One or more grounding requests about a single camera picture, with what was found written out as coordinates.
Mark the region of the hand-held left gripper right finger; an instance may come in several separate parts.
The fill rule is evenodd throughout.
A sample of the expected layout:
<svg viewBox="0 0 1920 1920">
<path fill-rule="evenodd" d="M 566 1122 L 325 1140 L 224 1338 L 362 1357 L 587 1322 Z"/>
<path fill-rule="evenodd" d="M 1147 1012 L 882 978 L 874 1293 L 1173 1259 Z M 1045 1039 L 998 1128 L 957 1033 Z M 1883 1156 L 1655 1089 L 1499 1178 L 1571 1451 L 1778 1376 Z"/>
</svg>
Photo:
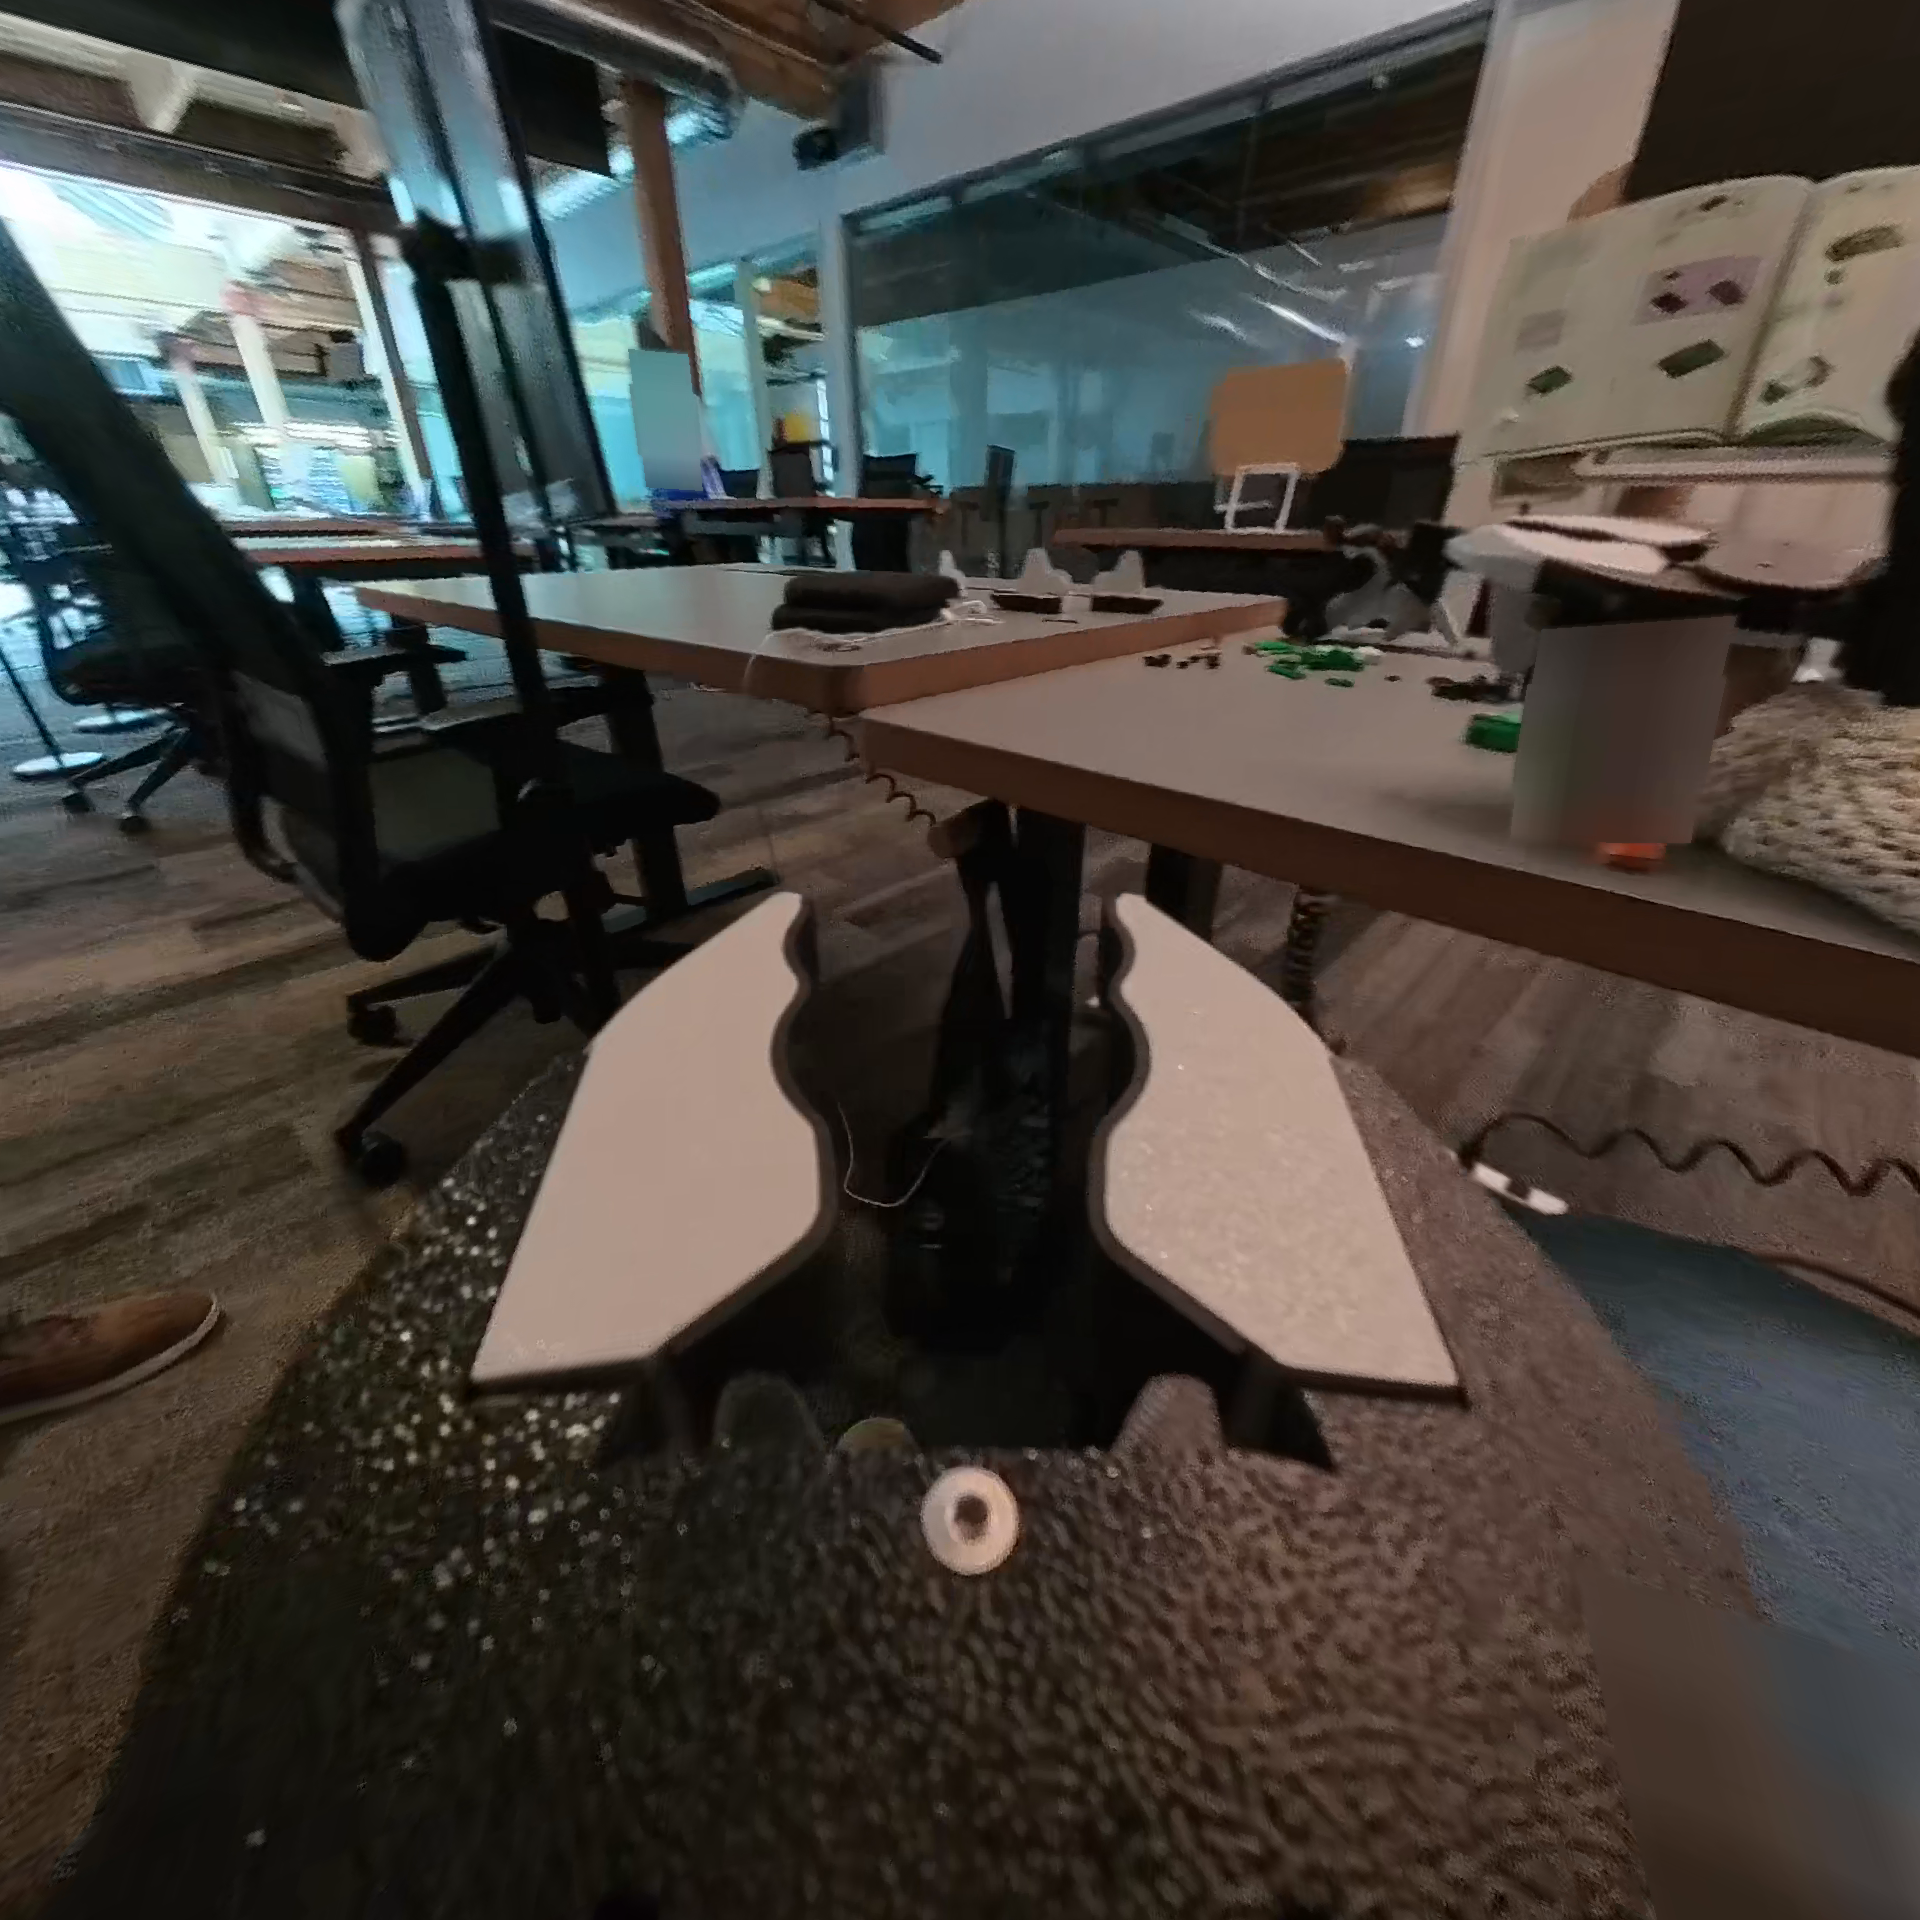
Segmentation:
<svg viewBox="0 0 1920 1920">
<path fill-rule="evenodd" d="M 1144 896 L 1102 927 L 1128 1074 L 1089 1152 L 1099 1253 L 1216 1356 L 1237 1449 L 1311 1443 L 1312 1391 L 1464 1407 L 1328 1047 Z"/>
</svg>

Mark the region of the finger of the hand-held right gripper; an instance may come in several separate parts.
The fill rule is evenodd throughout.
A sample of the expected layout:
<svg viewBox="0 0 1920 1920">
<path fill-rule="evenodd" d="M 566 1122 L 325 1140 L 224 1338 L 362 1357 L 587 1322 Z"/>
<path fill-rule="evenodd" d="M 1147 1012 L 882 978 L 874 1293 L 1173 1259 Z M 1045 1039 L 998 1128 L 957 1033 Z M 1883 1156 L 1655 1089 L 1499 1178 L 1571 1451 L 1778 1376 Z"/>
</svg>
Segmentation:
<svg viewBox="0 0 1920 1920">
<path fill-rule="evenodd" d="M 1713 529 L 1675 520 L 1640 520 L 1587 512 L 1527 512 L 1503 521 L 1511 536 L 1558 538 L 1562 543 L 1631 545 L 1664 554 L 1666 560 L 1706 555 L 1718 536 Z"/>
<path fill-rule="evenodd" d="M 1448 562 L 1489 585 L 1547 597 L 1657 593 L 1673 583 L 1673 560 L 1659 552 L 1511 536 L 1499 523 L 1455 536 L 1448 543 Z"/>
</svg>

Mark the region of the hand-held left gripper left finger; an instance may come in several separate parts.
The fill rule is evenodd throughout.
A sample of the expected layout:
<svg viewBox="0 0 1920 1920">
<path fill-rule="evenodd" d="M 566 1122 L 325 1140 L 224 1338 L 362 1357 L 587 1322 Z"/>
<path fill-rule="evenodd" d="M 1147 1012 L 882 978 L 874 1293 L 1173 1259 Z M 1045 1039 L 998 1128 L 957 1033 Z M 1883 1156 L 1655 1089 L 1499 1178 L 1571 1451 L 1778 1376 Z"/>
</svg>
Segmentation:
<svg viewBox="0 0 1920 1920">
<path fill-rule="evenodd" d="M 682 1360 L 826 1245 L 833 1139 L 789 1064 L 813 985 L 809 904 L 769 893 L 593 1039 L 475 1394 Z"/>
</svg>

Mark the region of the person's right forearm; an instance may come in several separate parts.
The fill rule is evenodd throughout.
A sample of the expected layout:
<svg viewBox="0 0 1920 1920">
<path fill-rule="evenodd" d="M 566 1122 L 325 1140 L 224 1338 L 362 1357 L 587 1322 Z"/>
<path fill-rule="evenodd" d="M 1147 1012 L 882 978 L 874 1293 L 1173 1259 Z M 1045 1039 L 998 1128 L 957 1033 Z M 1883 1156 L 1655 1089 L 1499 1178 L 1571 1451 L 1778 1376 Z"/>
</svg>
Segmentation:
<svg viewBox="0 0 1920 1920">
<path fill-rule="evenodd" d="M 1752 705 L 1718 739 L 1694 839 L 1919 930 L 1919 708 L 1833 682 Z"/>
</svg>

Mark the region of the open instruction booklet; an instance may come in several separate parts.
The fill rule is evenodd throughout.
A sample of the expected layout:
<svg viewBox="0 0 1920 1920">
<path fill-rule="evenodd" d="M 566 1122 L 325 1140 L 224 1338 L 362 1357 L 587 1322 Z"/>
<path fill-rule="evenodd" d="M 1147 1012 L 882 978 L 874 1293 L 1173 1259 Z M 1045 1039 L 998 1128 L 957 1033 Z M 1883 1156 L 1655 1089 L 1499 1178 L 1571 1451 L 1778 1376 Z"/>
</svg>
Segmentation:
<svg viewBox="0 0 1920 1920">
<path fill-rule="evenodd" d="M 1626 203 L 1510 249 L 1458 457 L 1893 447 L 1915 324 L 1911 165 Z"/>
</svg>

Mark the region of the black mesh office chair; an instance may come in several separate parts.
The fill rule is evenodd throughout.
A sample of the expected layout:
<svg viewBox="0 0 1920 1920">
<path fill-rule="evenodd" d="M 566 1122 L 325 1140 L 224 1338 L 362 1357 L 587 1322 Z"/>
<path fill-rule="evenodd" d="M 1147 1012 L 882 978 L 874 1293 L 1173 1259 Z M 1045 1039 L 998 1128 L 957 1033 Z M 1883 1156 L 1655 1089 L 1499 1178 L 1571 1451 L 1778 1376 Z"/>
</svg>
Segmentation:
<svg viewBox="0 0 1920 1920">
<path fill-rule="evenodd" d="M 374 1189 L 408 1156 L 377 1122 L 489 1019 L 523 1002 L 543 1025 L 598 1033 L 618 971 L 688 953 L 664 930 L 777 884 L 746 872 L 696 891 L 621 896 L 598 866 L 622 847 L 680 851 L 718 799 L 680 775 L 563 737 L 539 653 L 510 653 L 514 711 L 457 708 L 385 737 L 374 690 L 400 652 L 330 652 L 194 499 L 130 415 L 13 232 L 2 237 L 6 415 L 95 538 L 88 570 L 117 615 L 155 615 L 191 659 L 213 731 L 232 834 L 267 877 L 299 889 L 368 962 L 437 927 L 493 933 L 486 948 L 349 999 L 350 1033 L 397 1047 L 399 1002 L 459 996 L 399 1056 L 335 1140 Z"/>
</svg>

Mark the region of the grey wood-edged table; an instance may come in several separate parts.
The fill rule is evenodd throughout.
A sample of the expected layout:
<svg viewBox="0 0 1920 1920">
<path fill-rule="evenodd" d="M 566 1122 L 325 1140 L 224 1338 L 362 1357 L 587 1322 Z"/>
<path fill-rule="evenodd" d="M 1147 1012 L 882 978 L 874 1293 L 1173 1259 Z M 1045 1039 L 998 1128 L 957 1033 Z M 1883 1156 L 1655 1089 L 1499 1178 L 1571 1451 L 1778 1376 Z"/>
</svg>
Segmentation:
<svg viewBox="0 0 1920 1920">
<path fill-rule="evenodd" d="M 864 765 L 856 720 L 888 706 L 1043 675 L 1147 657 L 1186 644 L 1273 634 L 1288 602 L 1237 593 L 1167 593 L 1139 613 L 1093 613 L 1086 593 L 1056 611 L 1021 611 L 1016 595 L 962 583 L 961 597 L 993 602 L 998 627 L 966 627 L 926 641 L 886 641 L 870 653 L 761 659 L 750 652 L 783 607 L 786 573 L 771 567 L 661 567 L 530 573 L 522 597 L 537 652 L 581 659 L 609 677 L 669 675 L 698 688 L 792 705 L 839 740 L 849 770 L 886 793 L 913 823 L 935 816 L 894 775 Z"/>
</svg>

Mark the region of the brown office desk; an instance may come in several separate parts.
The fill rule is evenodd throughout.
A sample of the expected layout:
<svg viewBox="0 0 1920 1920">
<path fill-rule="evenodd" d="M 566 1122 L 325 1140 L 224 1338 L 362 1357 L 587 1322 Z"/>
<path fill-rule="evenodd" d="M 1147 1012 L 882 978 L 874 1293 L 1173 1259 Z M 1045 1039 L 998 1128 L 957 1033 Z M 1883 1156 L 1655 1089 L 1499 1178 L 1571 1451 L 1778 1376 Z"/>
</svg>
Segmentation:
<svg viewBox="0 0 1920 1920">
<path fill-rule="evenodd" d="M 487 554 L 471 529 L 383 520 L 223 520 L 262 571 L 313 581 L 431 581 L 480 573 Z"/>
<path fill-rule="evenodd" d="M 655 496 L 648 512 L 691 545 L 727 554 L 747 545 L 797 545 L 834 564 L 837 536 L 849 531 L 851 567 L 911 571 L 918 529 L 950 507 L 942 496 Z"/>
</svg>

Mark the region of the whiteboard on black stand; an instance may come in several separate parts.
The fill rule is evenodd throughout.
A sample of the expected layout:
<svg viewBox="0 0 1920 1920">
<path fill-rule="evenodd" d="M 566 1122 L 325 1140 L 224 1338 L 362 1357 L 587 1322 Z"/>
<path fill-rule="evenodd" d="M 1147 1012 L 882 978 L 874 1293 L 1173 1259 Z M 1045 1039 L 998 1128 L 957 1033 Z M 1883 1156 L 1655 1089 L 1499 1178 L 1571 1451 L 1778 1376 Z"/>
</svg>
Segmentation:
<svg viewBox="0 0 1920 1920">
<path fill-rule="evenodd" d="M 520 540 L 613 507 L 530 168 L 480 5 L 346 3 L 336 19 L 400 210 L 400 253 L 457 449 L 520 700 L 526 779 L 509 823 L 561 858 L 590 1019 L 618 1008 L 602 873 L 561 755 Z"/>
</svg>

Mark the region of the tan chair with white frame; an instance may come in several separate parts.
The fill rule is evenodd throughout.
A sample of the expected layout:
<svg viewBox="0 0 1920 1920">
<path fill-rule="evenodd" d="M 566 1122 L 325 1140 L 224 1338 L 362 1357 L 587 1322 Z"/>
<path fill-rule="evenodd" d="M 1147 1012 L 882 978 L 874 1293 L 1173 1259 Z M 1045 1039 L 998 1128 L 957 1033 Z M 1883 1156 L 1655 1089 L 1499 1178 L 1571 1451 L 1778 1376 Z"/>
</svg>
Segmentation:
<svg viewBox="0 0 1920 1920">
<path fill-rule="evenodd" d="M 1301 485 L 1336 466 L 1345 449 L 1349 381 L 1342 357 L 1237 369 L 1218 380 L 1207 408 L 1207 460 L 1225 533 L 1255 531 L 1242 520 L 1254 483 L 1278 485 L 1271 531 L 1289 529 Z"/>
</svg>

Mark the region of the wooden support post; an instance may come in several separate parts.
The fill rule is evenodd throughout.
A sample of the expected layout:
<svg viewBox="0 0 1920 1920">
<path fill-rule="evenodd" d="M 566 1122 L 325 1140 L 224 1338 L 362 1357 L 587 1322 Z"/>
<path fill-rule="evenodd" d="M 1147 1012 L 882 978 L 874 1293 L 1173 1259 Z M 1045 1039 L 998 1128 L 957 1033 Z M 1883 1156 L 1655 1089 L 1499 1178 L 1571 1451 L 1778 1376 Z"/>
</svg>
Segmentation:
<svg viewBox="0 0 1920 1920">
<path fill-rule="evenodd" d="M 657 83 L 643 77 L 622 77 L 618 91 L 631 152 L 649 328 L 661 348 L 686 359 L 691 389 L 703 399 L 704 376 L 688 299 L 682 203 L 669 137 L 669 99 Z"/>
</svg>

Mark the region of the spiral metal air duct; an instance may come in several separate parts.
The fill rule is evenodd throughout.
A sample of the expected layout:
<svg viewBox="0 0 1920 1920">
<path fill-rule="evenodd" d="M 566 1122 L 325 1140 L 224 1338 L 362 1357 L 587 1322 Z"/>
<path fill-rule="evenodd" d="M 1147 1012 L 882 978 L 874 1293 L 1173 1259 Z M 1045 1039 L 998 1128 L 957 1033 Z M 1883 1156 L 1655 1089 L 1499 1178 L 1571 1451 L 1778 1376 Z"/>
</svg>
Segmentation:
<svg viewBox="0 0 1920 1920">
<path fill-rule="evenodd" d="M 698 131 L 691 141 L 729 139 L 742 121 L 746 96 L 718 37 L 701 24 L 686 24 L 666 5 L 606 3 L 613 19 L 613 72 L 622 84 L 649 84 L 666 96 L 671 116 L 688 120 Z"/>
</svg>

